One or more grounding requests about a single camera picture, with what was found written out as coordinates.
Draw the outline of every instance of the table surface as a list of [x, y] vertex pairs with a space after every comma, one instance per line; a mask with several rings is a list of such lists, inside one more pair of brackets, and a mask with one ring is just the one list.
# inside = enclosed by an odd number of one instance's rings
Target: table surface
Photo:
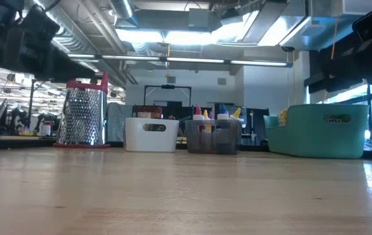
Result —
[[0, 234], [372, 234], [372, 161], [0, 151]]

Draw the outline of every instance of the white plastic bin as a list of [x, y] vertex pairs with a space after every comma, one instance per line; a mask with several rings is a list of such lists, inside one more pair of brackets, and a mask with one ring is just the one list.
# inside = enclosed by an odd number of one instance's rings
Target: white plastic bin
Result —
[[179, 121], [127, 117], [124, 148], [127, 151], [174, 152]]

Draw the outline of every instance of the yellow bottle cap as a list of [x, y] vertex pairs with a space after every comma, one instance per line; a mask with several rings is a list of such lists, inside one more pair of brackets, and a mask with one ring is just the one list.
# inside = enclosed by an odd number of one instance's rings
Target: yellow bottle cap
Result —
[[240, 118], [241, 108], [238, 108], [236, 112], [234, 112], [234, 115], [232, 115], [234, 118]]

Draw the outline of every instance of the red bottle cap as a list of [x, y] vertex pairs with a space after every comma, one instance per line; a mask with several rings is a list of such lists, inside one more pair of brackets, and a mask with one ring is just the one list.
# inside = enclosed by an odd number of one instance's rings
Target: red bottle cap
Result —
[[199, 105], [196, 107], [196, 113], [195, 113], [195, 115], [202, 115], [202, 111], [201, 111]]

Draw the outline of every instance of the teal plastic basket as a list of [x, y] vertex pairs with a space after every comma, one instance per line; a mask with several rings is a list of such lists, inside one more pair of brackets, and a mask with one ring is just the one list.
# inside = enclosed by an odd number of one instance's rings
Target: teal plastic basket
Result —
[[362, 104], [296, 105], [282, 127], [278, 117], [264, 116], [269, 149], [297, 157], [360, 158], [368, 110]]

